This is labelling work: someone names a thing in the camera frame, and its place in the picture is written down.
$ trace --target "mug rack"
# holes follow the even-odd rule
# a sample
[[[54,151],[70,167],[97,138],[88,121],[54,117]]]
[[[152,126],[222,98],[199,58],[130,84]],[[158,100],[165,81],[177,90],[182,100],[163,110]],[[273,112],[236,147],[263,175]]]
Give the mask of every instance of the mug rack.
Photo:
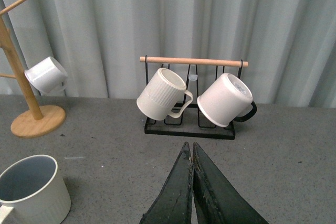
[[[33,90],[25,76],[17,51],[2,15],[8,13],[26,0],[18,0],[0,11],[0,48],[3,49],[14,74],[0,73],[0,77],[16,79],[29,110],[20,114],[11,124],[10,130],[18,137],[33,138],[52,132],[61,126],[66,118],[65,110],[56,105],[39,106]]]
[[[237,77],[240,78],[243,67],[248,66],[248,62],[231,61],[231,60],[211,60],[211,59],[190,59],[190,58],[165,58],[165,57],[140,57],[140,62],[145,63],[146,85],[149,82],[148,64],[161,63],[161,67],[170,69],[171,64],[185,64],[188,65],[188,72],[186,77],[187,89],[192,82],[196,85],[196,98],[199,96],[198,87],[198,65],[208,65],[215,67],[215,80],[219,72],[219,67],[222,68],[222,73],[225,67],[238,67]],[[183,102],[177,103],[173,110],[179,110],[185,103],[186,95],[184,95]],[[156,135],[173,135],[173,136],[189,136],[189,137],[202,137],[214,139],[234,140],[236,133],[234,124],[231,121],[227,127],[219,127],[211,123],[200,111],[197,103],[191,103],[180,118],[174,119],[169,116],[163,121],[156,121],[147,118],[144,126],[145,134]]]

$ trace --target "cream mug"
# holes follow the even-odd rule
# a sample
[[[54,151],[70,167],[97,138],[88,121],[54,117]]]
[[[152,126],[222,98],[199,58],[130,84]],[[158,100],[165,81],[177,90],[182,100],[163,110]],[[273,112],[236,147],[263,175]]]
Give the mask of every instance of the cream mug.
[[[249,88],[230,73],[222,74],[197,98],[197,104],[205,117],[220,127],[228,126],[232,120],[245,122],[257,112]],[[238,116],[250,104],[251,111],[244,116]]]
[[[11,165],[0,175],[0,223],[8,215],[19,224],[60,224],[71,200],[56,160],[35,155]]]
[[[173,107],[184,94],[191,99],[178,113],[172,112]],[[164,120],[167,115],[179,118],[192,101],[193,94],[186,89],[183,79],[170,69],[159,68],[136,100],[136,104],[149,118]]]
[[[25,70],[28,81],[42,94],[50,93],[57,85],[62,84],[68,74],[64,67],[53,57],[48,57],[32,68]],[[65,89],[65,85],[56,91]]]

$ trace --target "curtain fold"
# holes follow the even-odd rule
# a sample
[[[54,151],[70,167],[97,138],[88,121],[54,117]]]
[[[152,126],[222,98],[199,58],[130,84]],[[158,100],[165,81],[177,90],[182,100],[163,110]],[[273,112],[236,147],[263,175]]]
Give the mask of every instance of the curtain fold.
[[[53,56],[67,70],[51,95],[137,98],[144,55],[243,59],[257,103],[336,108],[336,0],[28,0],[3,19],[25,68]],[[187,66],[172,69],[186,78]],[[11,72],[2,50],[0,72]],[[214,68],[199,75],[202,93]],[[0,93],[21,91],[0,78]]]

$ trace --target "hanging mug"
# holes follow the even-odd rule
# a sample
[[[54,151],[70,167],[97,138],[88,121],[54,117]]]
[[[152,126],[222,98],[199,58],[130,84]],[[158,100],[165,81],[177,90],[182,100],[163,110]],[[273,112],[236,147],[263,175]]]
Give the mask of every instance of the hanging mug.
[[[178,113],[172,112],[173,107],[184,94],[191,99]],[[193,94],[186,89],[183,79],[170,69],[159,68],[136,100],[136,104],[149,118],[164,120],[167,115],[179,118],[192,101]]]
[[[232,120],[245,122],[257,112],[249,88],[230,73],[222,74],[197,98],[197,104],[205,117],[220,127],[228,126]],[[244,116],[238,116],[249,105],[252,105],[251,111]]]
[[[64,90],[66,85],[63,85],[60,89],[55,89],[55,87],[68,78],[65,69],[53,57],[48,57],[32,68],[25,70],[25,76],[42,94],[48,94],[52,90]]]

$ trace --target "gray surface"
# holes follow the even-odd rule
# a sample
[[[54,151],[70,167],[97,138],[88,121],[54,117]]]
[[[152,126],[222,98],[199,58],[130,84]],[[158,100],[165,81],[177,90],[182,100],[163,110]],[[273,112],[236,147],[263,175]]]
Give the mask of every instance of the gray surface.
[[[336,223],[335,109],[260,104],[251,120],[235,123],[229,141],[144,134],[135,100],[40,97],[39,104],[63,107],[66,121],[48,135],[17,138],[10,126],[26,102],[0,95],[0,172],[30,155],[53,156],[72,200],[64,224],[139,223],[185,141],[197,141],[269,223]]]

